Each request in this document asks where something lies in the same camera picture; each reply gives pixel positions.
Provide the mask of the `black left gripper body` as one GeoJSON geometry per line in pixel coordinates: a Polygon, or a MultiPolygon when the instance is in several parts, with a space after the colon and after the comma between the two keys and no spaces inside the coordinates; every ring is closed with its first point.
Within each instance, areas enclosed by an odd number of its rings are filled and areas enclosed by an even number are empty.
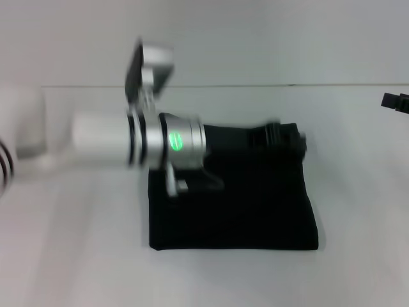
{"type": "Polygon", "coordinates": [[[250,129],[204,125],[206,136],[205,159],[221,157],[234,160],[250,159],[252,150],[249,141],[250,129]]]}

